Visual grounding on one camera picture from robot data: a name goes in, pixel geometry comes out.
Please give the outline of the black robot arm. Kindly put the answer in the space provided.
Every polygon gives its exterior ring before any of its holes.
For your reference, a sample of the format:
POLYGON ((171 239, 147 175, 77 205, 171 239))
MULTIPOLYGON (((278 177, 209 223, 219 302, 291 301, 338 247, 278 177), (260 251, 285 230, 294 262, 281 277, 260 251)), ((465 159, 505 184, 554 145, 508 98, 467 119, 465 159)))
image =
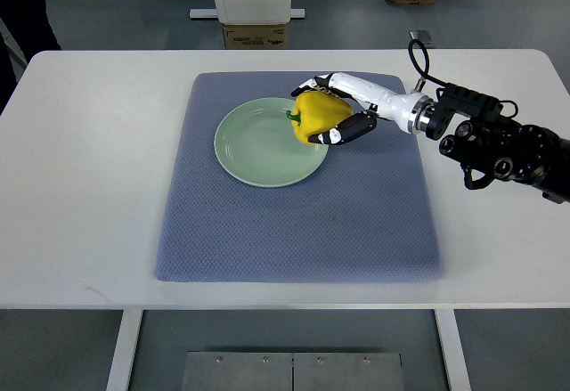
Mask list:
POLYGON ((439 86, 434 100, 413 107, 409 127, 440 142, 439 152, 460 164, 467 189, 515 182, 557 204, 569 201, 568 140, 502 115, 504 101, 430 76, 428 51, 418 39, 410 41, 408 54, 419 73, 416 89, 427 81, 439 86))

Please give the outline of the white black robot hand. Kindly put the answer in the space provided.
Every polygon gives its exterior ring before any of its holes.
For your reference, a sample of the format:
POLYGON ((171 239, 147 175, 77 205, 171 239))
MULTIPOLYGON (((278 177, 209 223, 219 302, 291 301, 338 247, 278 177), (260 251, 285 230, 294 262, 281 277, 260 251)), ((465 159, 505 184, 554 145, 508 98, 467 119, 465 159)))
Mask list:
POLYGON ((348 102, 353 115, 338 123, 329 131, 309 137, 309 144, 341 145, 369 133, 378 119, 393 121, 406 134, 416 134, 426 129, 434 101, 415 92, 395 92, 365 79, 342 72, 316 76, 307 80, 292 92, 296 98, 307 91, 334 95, 348 102))

